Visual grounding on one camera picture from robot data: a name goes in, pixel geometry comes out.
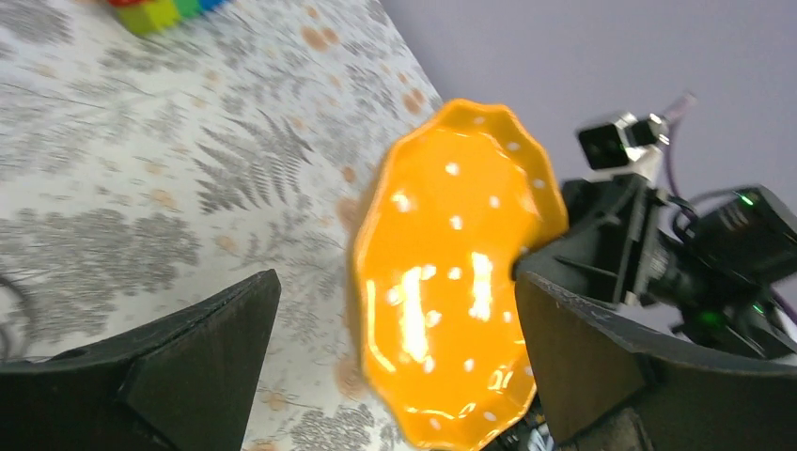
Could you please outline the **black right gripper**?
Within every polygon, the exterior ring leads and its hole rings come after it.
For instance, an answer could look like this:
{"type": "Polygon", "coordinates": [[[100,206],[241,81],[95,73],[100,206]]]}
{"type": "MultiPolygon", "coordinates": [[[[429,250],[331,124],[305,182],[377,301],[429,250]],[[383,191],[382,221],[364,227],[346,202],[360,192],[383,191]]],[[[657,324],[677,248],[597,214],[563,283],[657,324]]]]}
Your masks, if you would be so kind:
{"type": "Polygon", "coordinates": [[[643,177],[570,179],[561,194],[569,228],[514,263],[518,307],[554,289],[603,308],[685,306],[677,244],[659,228],[665,208],[684,211],[683,198],[643,177]],[[543,284],[542,294],[534,293],[536,283],[543,284]]]}

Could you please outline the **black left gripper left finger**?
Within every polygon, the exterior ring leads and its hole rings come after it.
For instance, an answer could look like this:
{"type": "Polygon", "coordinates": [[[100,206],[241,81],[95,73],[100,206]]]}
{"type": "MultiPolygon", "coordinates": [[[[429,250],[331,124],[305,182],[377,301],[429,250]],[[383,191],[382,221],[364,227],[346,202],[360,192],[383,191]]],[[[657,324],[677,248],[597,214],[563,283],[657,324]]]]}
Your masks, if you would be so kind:
{"type": "Polygon", "coordinates": [[[5,450],[237,450],[281,294],[257,272],[171,315],[1,367],[5,450]]]}

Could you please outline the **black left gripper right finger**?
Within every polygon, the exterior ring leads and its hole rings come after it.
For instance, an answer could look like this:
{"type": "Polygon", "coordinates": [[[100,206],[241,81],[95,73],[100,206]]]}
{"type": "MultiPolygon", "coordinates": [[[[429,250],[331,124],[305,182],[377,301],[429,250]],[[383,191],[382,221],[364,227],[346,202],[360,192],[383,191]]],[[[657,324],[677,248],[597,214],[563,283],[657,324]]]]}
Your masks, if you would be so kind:
{"type": "Polygon", "coordinates": [[[796,369],[659,333],[526,273],[518,317],[556,443],[792,450],[796,369]]]}

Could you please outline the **yellow dotted scalloped plate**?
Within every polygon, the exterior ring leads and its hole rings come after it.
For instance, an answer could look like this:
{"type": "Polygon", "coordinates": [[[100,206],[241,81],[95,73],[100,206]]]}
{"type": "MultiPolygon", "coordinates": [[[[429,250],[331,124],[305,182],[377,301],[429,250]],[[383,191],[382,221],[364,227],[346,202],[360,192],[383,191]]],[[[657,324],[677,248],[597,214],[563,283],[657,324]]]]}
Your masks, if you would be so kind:
{"type": "Polygon", "coordinates": [[[368,385],[409,444],[483,449],[537,392],[512,269],[569,227],[546,151],[508,107],[449,101],[387,150],[362,212],[348,307],[368,385]]]}

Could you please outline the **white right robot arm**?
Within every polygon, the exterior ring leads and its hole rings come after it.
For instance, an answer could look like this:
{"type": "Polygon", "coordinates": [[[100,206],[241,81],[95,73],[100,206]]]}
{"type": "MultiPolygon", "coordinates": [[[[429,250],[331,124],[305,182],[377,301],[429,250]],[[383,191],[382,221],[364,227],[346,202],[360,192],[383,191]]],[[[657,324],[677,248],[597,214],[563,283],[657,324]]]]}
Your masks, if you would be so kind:
{"type": "Polygon", "coordinates": [[[523,253],[514,279],[534,273],[607,309],[669,305],[680,312],[671,331],[706,348],[795,353],[773,286],[796,272],[796,217],[769,189],[719,190],[721,204],[702,214],[634,174],[574,179],[562,192],[569,230],[523,253]]]}

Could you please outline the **colourful toy brick car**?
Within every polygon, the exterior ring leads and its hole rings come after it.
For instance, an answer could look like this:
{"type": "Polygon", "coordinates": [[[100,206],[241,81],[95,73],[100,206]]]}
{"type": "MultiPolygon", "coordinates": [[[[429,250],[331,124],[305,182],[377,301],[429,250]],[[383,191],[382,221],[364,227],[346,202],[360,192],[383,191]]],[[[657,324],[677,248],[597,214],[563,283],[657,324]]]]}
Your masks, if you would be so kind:
{"type": "Polygon", "coordinates": [[[137,36],[160,32],[208,14],[226,0],[107,0],[120,23],[137,36]]]}

